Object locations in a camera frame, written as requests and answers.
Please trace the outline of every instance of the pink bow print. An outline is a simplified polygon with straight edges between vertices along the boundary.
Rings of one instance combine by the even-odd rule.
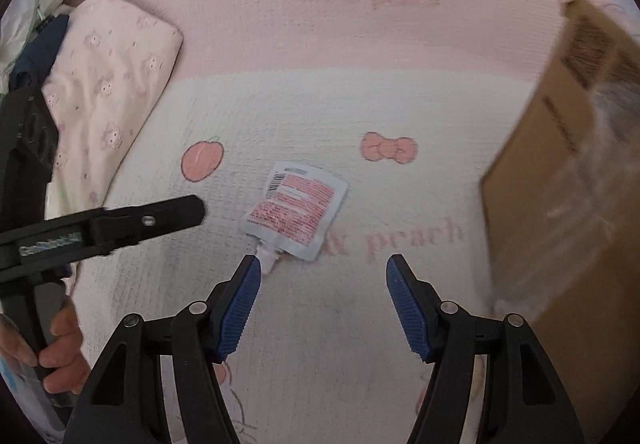
[[[360,149],[362,156],[372,162],[393,159],[399,164],[408,164],[418,155],[418,145],[412,138],[388,139],[376,132],[364,135]]]

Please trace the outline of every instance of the white plastic bag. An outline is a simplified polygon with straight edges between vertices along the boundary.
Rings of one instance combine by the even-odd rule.
[[[0,96],[9,89],[9,75],[36,20],[39,0],[12,0],[0,18]]]

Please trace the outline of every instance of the barcode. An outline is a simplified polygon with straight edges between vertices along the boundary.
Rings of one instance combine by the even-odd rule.
[[[282,184],[282,181],[286,176],[287,176],[286,173],[276,173],[276,175],[273,176],[273,178],[271,179],[271,182],[269,183],[269,188],[267,189],[268,199],[270,199],[275,195],[276,191],[280,187],[280,184]]]
[[[609,36],[589,18],[580,18],[562,62],[585,90],[596,81],[611,44]]]

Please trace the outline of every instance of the peach print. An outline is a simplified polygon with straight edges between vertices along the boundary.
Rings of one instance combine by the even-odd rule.
[[[200,182],[211,175],[222,162],[225,149],[215,141],[201,140],[184,152],[180,161],[182,176],[189,182]]]
[[[368,132],[360,144],[362,156],[372,162],[393,159],[399,164],[408,164],[418,155],[418,145],[409,137],[388,139],[376,132]]]

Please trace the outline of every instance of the pillow with bear print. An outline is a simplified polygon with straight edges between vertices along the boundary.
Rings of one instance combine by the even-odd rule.
[[[123,0],[86,0],[42,93],[60,131],[47,218],[101,206],[164,90],[182,35]]]

